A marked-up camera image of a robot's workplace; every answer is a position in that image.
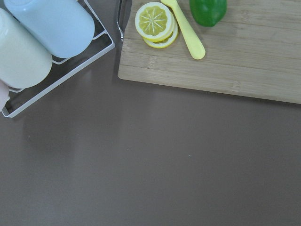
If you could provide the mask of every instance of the white wire rack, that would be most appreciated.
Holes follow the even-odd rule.
[[[2,109],[4,117],[15,117],[55,87],[115,47],[113,39],[88,1],[79,0],[78,2],[92,16],[95,23],[95,34],[91,44],[82,53],[71,58],[62,59],[53,56],[51,71],[46,79],[36,86],[26,89],[10,88],[9,100]]]

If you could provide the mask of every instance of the toy pepper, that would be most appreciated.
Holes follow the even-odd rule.
[[[205,27],[213,27],[226,14],[227,0],[190,0],[195,21]]]

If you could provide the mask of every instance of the wire rack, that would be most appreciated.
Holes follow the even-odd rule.
[[[48,76],[39,84],[26,89],[9,89],[9,100],[2,109],[4,117],[13,118],[41,97],[49,93],[68,78],[87,67],[115,47],[113,39],[103,26],[87,0],[78,1],[92,16],[95,34],[90,45],[80,54],[71,58],[53,56],[52,68]]]

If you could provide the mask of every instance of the light blue bottle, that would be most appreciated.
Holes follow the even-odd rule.
[[[76,0],[4,0],[6,8],[60,58],[84,51],[92,41],[92,17]]]

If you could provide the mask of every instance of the wooden cutting board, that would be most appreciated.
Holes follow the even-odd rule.
[[[182,34],[168,48],[147,46],[133,0],[118,76],[121,79],[301,104],[300,0],[228,0],[214,27],[198,25],[189,0],[178,0],[206,56],[194,60]]]

